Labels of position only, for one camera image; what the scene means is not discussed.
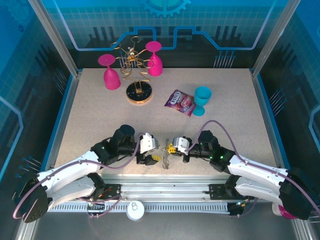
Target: gold wire stand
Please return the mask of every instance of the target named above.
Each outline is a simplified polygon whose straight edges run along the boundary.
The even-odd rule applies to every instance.
[[[117,46],[114,49],[120,49],[124,52],[124,56],[119,56],[119,57],[116,57],[115,59],[119,59],[124,62],[123,66],[120,69],[121,73],[125,75],[123,79],[133,81],[136,95],[134,95],[134,93],[132,92],[128,92],[128,89],[132,84],[127,88],[126,92],[127,92],[127,97],[129,98],[129,101],[135,104],[147,102],[148,100],[151,99],[151,94],[152,94],[151,86],[149,84],[147,85],[142,84],[142,82],[147,83],[150,81],[150,79],[147,77],[148,71],[144,71],[142,67],[144,67],[145,69],[149,69],[153,66],[153,64],[152,66],[148,66],[145,63],[152,62],[150,59],[143,60],[142,58],[139,58],[139,55],[145,52],[147,49],[143,49],[140,52],[135,51],[135,46],[140,41],[141,41],[141,38],[139,36],[133,36],[131,38],[131,42],[133,42],[133,47],[128,47],[128,51],[125,51],[121,47],[119,42],[114,42],[111,44],[111,47],[113,47],[114,45]],[[135,79],[130,77],[134,63],[140,69],[139,74],[142,76],[141,79]]]

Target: speckled countertop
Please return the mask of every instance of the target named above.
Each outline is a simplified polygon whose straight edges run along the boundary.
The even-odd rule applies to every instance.
[[[105,69],[84,69],[75,94],[70,116],[62,139],[55,166],[67,163],[101,140],[111,137],[123,124],[131,125],[135,133],[153,134],[160,144],[152,154],[163,156],[166,139],[187,136],[194,139],[200,127],[208,120],[221,122],[232,136],[243,156],[271,166],[275,158],[271,149],[256,92],[248,69],[166,68],[159,77],[152,77],[152,99],[143,106],[129,103],[126,88],[132,82],[121,79],[121,87],[107,90],[103,80]],[[169,96],[178,89],[194,95],[198,86],[212,91],[210,102],[204,107],[205,115],[188,117],[164,107]],[[229,149],[225,133],[214,123],[210,129],[219,143]],[[114,163],[122,165],[128,158]],[[167,165],[161,160],[153,166],[137,165],[133,160],[121,170],[103,170],[113,174],[168,174],[221,176],[202,159],[191,158],[183,163],[182,157],[168,157]]]

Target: white bottle cap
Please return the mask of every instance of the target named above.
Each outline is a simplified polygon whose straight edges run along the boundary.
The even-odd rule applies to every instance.
[[[145,214],[145,206],[140,201],[132,201],[126,210],[126,215],[132,221],[137,221]]]

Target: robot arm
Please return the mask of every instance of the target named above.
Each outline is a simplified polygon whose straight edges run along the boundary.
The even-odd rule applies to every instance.
[[[93,200],[108,198],[100,198],[106,190],[106,184],[96,173],[101,169],[101,165],[113,164],[119,160],[119,156],[133,158],[135,151],[137,164],[149,166],[159,160],[152,155],[146,156],[147,152],[158,148],[158,141],[149,133],[144,133],[140,135],[137,146],[134,134],[135,130],[131,126],[122,125],[115,131],[110,141],[105,139],[95,144],[82,156],[37,175],[31,172],[24,174],[12,197],[16,205],[20,204],[30,189],[43,182],[25,197],[18,215],[22,216],[26,223],[30,223],[40,218],[50,208],[76,198],[89,196]]]
[[[188,163],[190,157],[207,159],[215,170],[231,174],[224,185],[231,198],[239,195],[262,198],[282,206],[296,218],[307,220],[313,206],[285,176],[298,183],[314,202],[319,202],[319,192],[299,169],[271,167],[242,156],[240,159],[233,150],[220,146],[218,139],[209,130],[202,131],[198,143],[189,149],[191,145],[190,138],[175,137],[168,151],[183,156],[184,163]]]

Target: blue trim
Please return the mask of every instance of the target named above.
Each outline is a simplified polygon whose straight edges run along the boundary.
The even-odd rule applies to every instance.
[[[257,34],[256,38],[255,38],[255,41],[253,43],[253,45],[251,47],[221,47],[221,46],[218,46],[218,44],[209,36],[209,34],[206,32],[206,31],[197,31],[196,29],[196,26],[193,26],[193,25],[186,25],[186,26],[176,26],[174,28],[174,31],[173,31],[173,45],[172,46],[164,46],[161,48],[161,50],[174,50],[176,47],[177,47],[177,38],[178,38],[178,30],[180,29],[190,29],[192,30],[192,34],[193,35],[203,35],[217,50],[242,50],[242,51],[251,51],[253,49],[255,49],[255,47],[257,46],[258,44],[258,41],[266,27],[266,24],[270,18],[270,15],[276,5],[276,2],[278,0],[274,0],[264,21],[263,21],[263,24],[260,28],[260,31],[259,33]],[[138,35],[138,30],[151,30],[152,31],[152,37],[153,37],[153,41],[156,41],[157,40],[157,32],[156,32],[156,29],[153,27],[153,26],[135,26],[133,27],[133,32],[125,32],[124,34],[122,34],[122,36],[119,37],[119,39],[116,41],[115,44],[112,45],[112,47],[98,47],[98,48],[79,48],[77,43],[76,43],[76,40],[74,39],[72,33],[71,33],[71,30],[70,28],[68,27],[68,24],[63,16],[63,14],[61,13],[60,11],[60,8],[58,7],[57,3],[55,0],[53,0],[53,3],[56,7],[56,10],[61,18],[61,21],[70,37],[70,40],[74,46],[74,48],[77,50],[77,51],[84,51],[84,52],[88,52],[88,51],[112,51],[116,46],[118,46],[120,44],[120,42],[128,35]]]
[[[289,161],[288,161],[288,158],[287,158],[285,147],[284,147],[284,145],[282,143],[282,140],[281,140],[281,137],[280,137],[280,133],[279,133],[279,130],[278,130],[278,127],[277,127],[276,119],[275,119],[274,114],[272,112],[272,109],[271,109],[271,106],[270,106],[270,103],[269,103],[269,99],[268,99],[268,96],[267,96],[267,92],[266,92],[264,83],[262,82],[262,78],[260,76],[260,73],[258,74],[257,79],[258,79],[258,83],[259,83],[260,88],[261,88],[261,92],[262,92],[262,95],[263,95],[263,100],[265,102],[268,114],[270,116],[271,125],[272,125],[272,128],[274,130],[275,138],[276,138],[276,141],[277,141],[279,149],[280,149],[280,154],[282,156],[284,167],[286,169],[290,169],[290,164],[289,164]]]
[[[310,133],[312,135],[312,138],[314,140],[314,143],[316,145],[316,148],[318,149],[319,153],[320,153],[320,142],[319,142],[319,139],[317,137],[317,134],[313,128],[313,123],[314,123],[314,119],[315,119],[315,115],[317,112],[320,111],[320,104],[318,106],[316,106],[312,111],[311,111],[311,114],[310,114],[310,120],[309,120],[309,130],[310,130]]]
[[[68,84],[66,85],[66,88],[65,88],[65,91],[64,91],[64,95],[63,95],[63,98],[62,98],[62,102],[61,102],[61,105],[60,105],[60,109],[59,109],[58,115],[56,116],[55,124],[54,124],[53,130],[52,130],[52,134],[51,134],[51,137],[50,137],[50,140],[49,140],[49,143],[48,143],[48,147],[46,148],[46,151],[45,151],[45,155],[44,155],[44,158],[43,158],[43,162],[42,162],[42,166],[41,166],[40,172],[43,172],[43,171],[46,170],[46,165],[48,163],[49,155],[50,155],[50,152],[51,152],[51,149],[52,149],[52,145],[54,143],[54,140],[55,140],[55,137],[56,137],[56,134],[57,134],[57,130],[58,130],[58,126],[59,126],[60,121],[61,121],[62,112],[63,112],[63,110],[65,108],[65,105],[66,105],[66,101],[67,101],[67,97],[68,97],[68,94],[69,94],[69,90],[70,90],[70,86],[71,86],[72,80],[73,80],[73,76],[70,75],[69,80],[68,80]]]
[[[8,153],[8,155],[6,156],[6,159],[4,161],[4,164],[1,168],[0,171],[0,182],[5,174],[5,171],[7,170],[8,164],[11,160],[12,154],[14,154],[14,151],[16,149],[16,146],[18,144],[19,138],[21,136],[22,131],[24,130],[24,123],[23,123],[23,119],[22,119],[22,114],[21,112],[12,104],[10,104],[7,100],[5,100],[2,96],[0,96],[0,102],[3,103],[4,105],[6,105],[9,109],[11,109],[11,111],[13,111],[17,117],[18,117],[18,121],[19,121],[19,130],[14,138],[14,141],[12,143],[12,146],[10,148],[10,151]]]

